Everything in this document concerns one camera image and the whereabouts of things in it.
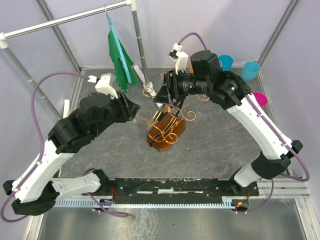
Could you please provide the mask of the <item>orange wine glass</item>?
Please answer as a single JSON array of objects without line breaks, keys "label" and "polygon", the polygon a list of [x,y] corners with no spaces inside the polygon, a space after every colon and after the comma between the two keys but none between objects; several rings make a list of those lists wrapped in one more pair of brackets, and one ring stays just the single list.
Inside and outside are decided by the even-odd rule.
[{"label": "orange wine glass", "polygon": [[193,70],[193,67],[192,67],[192,64],[190,63],[190,67],[189,67],[189,72],[190,73],[194,73],[194,70]]}]

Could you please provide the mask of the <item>blue wine glass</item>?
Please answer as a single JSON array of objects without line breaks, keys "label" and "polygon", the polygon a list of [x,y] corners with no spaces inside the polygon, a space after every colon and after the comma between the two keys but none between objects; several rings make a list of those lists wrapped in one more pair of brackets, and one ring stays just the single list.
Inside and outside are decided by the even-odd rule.
[{"label": "blue wine glass", "polygon": [[230,55],[223,54],[218,59],[222,63],[221,67],[223,71],[229,71],[232,68],[234,60]]},{"label": "blue wine glass", "polygon": [[261,66],[255,61],[248,61],[244,64],[241,77],[245,82],[253,80],[259,73]]}]

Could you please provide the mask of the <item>pink wine glass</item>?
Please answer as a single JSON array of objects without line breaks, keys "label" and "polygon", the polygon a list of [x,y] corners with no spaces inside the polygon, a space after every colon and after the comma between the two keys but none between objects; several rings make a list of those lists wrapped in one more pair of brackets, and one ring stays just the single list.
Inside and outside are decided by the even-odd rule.
[{"label": "pink wine glass", "polygon": [[253,95],[262,109],[267,106],[269,100],[265,94],[261,92],[254,92]]}]

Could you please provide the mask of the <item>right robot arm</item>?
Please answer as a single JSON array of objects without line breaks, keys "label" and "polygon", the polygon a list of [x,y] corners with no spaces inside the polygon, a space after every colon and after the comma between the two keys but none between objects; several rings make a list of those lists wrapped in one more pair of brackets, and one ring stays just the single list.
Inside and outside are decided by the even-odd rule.
[{"label": "right robot arm", "polygon": [[261,149],[258,157],[241,167],[229,182],[229,191],[236,196],[259,179],[271,180],[282,174],[298,158],[303,144],[291,140],[270,120],[250,87],[237,74],[223,70],[218,56],[210,50],[201,50],[188,56],[173,49],[175,69],[164,74],[156,103],[182,102],[189,95],[206,95],[211,102],[235,117],[253,137]]}]

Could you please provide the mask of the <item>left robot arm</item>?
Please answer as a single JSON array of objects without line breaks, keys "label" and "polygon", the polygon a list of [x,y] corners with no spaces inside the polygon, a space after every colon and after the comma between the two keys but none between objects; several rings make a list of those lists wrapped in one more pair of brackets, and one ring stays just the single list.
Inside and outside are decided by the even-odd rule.
[{"label": "left robot arm", "polygon": [[81,99],[79,107],[51,129],[40,146],[39,156],[23,175],[3,184],[5,193],[15,198],[11,204],[13,212],[21,216],[38,216],[73,196],[106,195],[111,181],[101,169],[61,182],[52,177],[110,125],[133,120],[139,109],[140,106],[129,100],[123,91],[118,91],[114,99],[100,92]]}]

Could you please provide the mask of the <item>green cloth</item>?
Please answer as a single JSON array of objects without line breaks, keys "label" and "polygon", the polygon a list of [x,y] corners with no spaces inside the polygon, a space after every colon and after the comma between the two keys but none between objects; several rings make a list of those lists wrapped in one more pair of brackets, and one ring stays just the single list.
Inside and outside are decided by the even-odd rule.
[{"label": "green cloth", "polygon": [[134,86],[138,83],[138,78],[136,77],[136,74],[132,69],[134,62],[131,60],[131,58],[127,54],[123,44],[119,42],[125,58],[125,63],[128,67],[130,79],[131,79],[131,83],[129,83],[127,80],[126,72],[124,70],[122,61],[121,61],[120,51],[119,51],[119,48],[117,47],[117,43],[112,31],[108,33],[107,38],[108,38],[108,44],[109,44],[109,56],[114,65],[116,83],[120,86],[121,90],[126,93],[129,90],[129,85]]}]

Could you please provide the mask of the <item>light blue clothes hanger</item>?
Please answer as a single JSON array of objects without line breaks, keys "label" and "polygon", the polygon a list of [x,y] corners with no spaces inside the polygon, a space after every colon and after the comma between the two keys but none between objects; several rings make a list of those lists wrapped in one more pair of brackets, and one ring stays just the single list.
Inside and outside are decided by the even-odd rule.
[{"label": "light blue clothes hanger", "polygon": [[125,55],[124,55],[123,50],[121,48],[121,43],[120,43],[119,38],[117,36],[117,32],[116,32],[115,26],[114,26],[111,18],[109,17],[109,15],[107,13],[107,6],[104,7],[104,11],[105,11],[105,14],[106,14],[106,17],[107,17],[109,28],[110,28],[110,30],[111,30],[111,32],[113,34],[113,38],[114,38],[117,50],[119,52],[119,58],[120,58],[123,70],[125,72],[126,80],[127,80],[127,82],[129,84],[131,84],[132,83],[132,79],[131,79],[131,76],[130,76],[128,65],[126,63],[126,58],[125,58]]}]

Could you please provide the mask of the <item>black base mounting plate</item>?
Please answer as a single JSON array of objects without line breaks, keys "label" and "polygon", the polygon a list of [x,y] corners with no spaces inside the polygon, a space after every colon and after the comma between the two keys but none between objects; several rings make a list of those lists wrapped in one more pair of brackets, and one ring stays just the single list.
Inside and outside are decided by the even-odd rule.
[{"label": "black base mounting plate", "polygon": [[256,182],[241,187],[218,178],[114,178],[95,195],[117,204],[220,204],[222,197],[257,197],[259,189]]}]

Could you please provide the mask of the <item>white clothes rail frame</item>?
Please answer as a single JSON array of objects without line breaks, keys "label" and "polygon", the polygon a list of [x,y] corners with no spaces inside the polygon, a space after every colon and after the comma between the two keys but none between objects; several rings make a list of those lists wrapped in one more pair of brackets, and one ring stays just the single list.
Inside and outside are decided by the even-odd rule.
[{"label": "white clothes rail frame", "polygon": [[[7,33],[17,31],[31,25],[43,24],[45,21],[45,15],[40,9],[38,0],[1,0],[0,1],[0,33]],[[104,44],[106,48],[106,34],[109,29],[107,24],[106,14],[104,7],[106,5],[112,5],[115,3],[107,3],[107,0],[102,2],[96,2],[95,7],[84,6],[85,3],[93,4],[91,0],[62,0],[56,2],[58,7],[62,10],[67,7],[73,7],[73,11],[92,11],[88,8],[100,8],[103,11],[97,14],[89,15],[86,17],[78,18],[69,22],[64,22],[56,26],[47,27],[44,29],[36,30],[19,36],[13,36],[9,39],[9,47],[11,46],[18,56],[18,60],[22,62],[23,67],[27,67],[28,74],[32,74],[33,80],[38,81],[38,77],[45,75],[49,72],[58,70],[72,70],[74,68],[71,64],[71,60],[67,59],[67,53],[63,53],[62,43],[58,43],[58,37],[54,36],[54,29],[61,30],[65,43],[68,44],[68,48],[72,49],[72,57],[76,59],[79,67],[90,68],[92,66],[98,67],[102,65],[108,65],[107,63],[88,63],[85,64],[84,60],[80,60],[82,57],[89,58],[94,57],[98,59],[98,55],[102,54],[102,46],[98,44]],[[129,30],[133,30],[134,24],[131,20],[125,20],[125,16],[128,14],[129,6],[123,6],[118,10],[112,9],[112,21],[117,24],[117,34],[120,34],[120,24],[129,24]],[[76,46],[75,41],[79,40],[82,45]],[[30,117],[29,100],[31,92],[33,90],[30,79],[27,75],[24,76],[19,70],[19,67],[15,65],[15,61],[10,60],[10,57],[6,55],[6,50],[0,50],[0,73],[2,78],[0,80],[0,110],[4,110],[5,113],[13,117],[15,114],[26,114],[26,118]],[[58,109],[62,105],[62,100],[67,98],[67,95],[71,93],[71,82],[66,80],[63,83],[63,87],[59,87],[57,84],[51,84],[48,90],[45,90],[49,99]]]}]

